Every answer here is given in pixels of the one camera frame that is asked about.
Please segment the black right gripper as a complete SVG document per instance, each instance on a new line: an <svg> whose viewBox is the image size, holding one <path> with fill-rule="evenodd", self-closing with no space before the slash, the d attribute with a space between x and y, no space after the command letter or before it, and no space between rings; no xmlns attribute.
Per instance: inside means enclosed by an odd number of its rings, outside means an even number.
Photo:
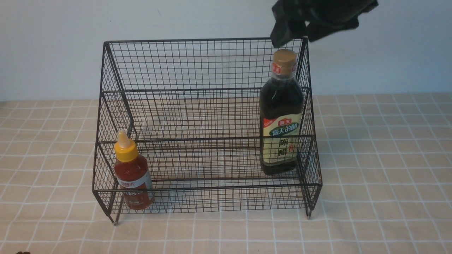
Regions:
<svg viewBox="0 0 452 254"><path fill-rule="evenodd" d="M275 19L270 34L272 45L281 48L305 36L315 42L337 32L354 30L359 26L355 18L378 5L377 0L278 0L272 7Z"/></svg>

